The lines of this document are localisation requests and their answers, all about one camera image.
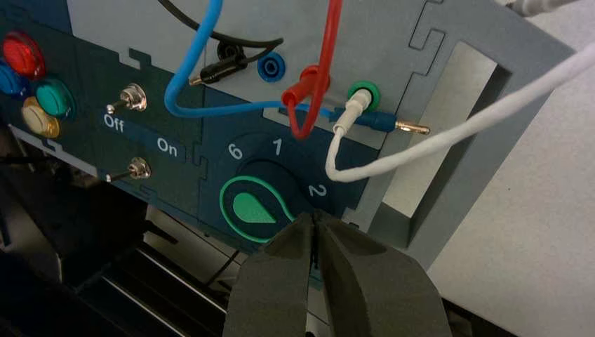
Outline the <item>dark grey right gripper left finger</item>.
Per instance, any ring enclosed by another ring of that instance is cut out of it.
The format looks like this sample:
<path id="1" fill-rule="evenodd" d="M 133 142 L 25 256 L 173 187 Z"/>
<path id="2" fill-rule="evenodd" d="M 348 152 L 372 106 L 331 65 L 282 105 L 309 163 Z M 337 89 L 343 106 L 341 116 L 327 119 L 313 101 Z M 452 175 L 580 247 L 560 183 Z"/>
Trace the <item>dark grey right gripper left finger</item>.
<path id="1" fill-rule="evenodd" d="M 313 220 L 301 213 L 239 270 L 223 336 L 304 336 Z"/>

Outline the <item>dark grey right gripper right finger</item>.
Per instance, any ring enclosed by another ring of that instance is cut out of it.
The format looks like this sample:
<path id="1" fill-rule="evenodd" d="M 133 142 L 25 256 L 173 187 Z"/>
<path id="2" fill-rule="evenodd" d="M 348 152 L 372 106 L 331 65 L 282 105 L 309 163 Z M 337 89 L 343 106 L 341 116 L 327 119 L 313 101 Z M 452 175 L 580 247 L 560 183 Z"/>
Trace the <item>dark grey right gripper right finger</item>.
<path id="1" fill-rule="evenodd" d="M 318 262 L 334 336 L 450 336 L 443 301 L 424 268 L 323 211 Z"/>

